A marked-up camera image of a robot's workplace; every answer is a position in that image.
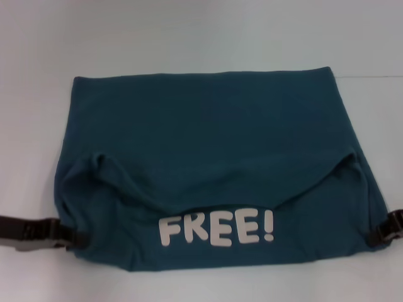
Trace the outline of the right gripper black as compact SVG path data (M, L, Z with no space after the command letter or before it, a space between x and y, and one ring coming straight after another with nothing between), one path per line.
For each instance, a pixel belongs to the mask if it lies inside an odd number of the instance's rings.
M402 238L402 210L391 211L388 220L379 224L367 236L367 244L371 247L385 245Z

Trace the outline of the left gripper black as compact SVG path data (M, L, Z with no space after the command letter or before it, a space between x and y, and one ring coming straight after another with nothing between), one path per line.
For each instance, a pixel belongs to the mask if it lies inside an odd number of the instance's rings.
M41 249L63 249L69 247L87 247L90 237L86 232L79 232L66 226L57 228L59 220L46 218L27 220L1 216L1 246L11 247L19 252L31 252Z

